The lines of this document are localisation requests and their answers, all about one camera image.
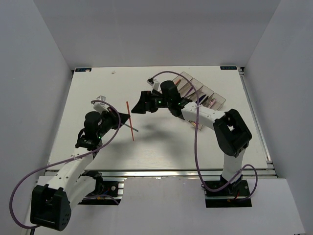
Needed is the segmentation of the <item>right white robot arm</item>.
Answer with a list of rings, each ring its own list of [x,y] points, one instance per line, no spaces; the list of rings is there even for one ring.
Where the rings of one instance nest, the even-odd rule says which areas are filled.
[[[239,112],[235,109],[228,112],[216,111],[183,98],[173,81],[162,82],[160,88],[161,92],[142,91],[132,113],[154,113],[159,108],[167,108],[175,117],[214,130],[218,146],[224,153],[221,190],[226,195],[233,195],[239,188],[243,156],[252,138]]]

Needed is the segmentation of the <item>blue plastic knife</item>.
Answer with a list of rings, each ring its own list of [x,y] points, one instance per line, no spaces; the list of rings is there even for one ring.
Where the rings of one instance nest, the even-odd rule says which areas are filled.
[[[205,101],[205,99],[208,98],[206,94],[203,94],[201,97],[199,97],[199,104]]]

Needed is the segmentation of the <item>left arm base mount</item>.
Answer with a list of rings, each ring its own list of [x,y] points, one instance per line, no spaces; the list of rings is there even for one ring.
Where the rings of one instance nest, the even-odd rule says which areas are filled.
[[[94,170],[84,171],[82,176],[95,180],[95,189],[88,193],[79,205],[118,205],[121,202],[121,182],[103,179],[102,173]]]

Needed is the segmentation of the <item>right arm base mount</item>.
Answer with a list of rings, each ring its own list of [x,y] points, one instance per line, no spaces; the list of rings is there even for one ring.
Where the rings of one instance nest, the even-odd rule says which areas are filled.
[[[218,192],[210,192],[203,185],[207,208],[251,208],[252,202],[247,180],[242,180],[234,189],[229,187]]]

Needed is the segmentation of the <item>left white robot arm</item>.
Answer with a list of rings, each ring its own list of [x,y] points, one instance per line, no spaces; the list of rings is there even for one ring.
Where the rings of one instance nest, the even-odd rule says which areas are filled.
[[[101,173],[86,170],[86,167],[99,152],[102,137],[125,124],[129,118],[129,114],[116,113],[111,108],[85,115],[84,127],[78,134],[70,161],[45,185],[33,189],[31,223],[62,231],[69,223],[72,210],[85,197],[97,197],[105,191]]]

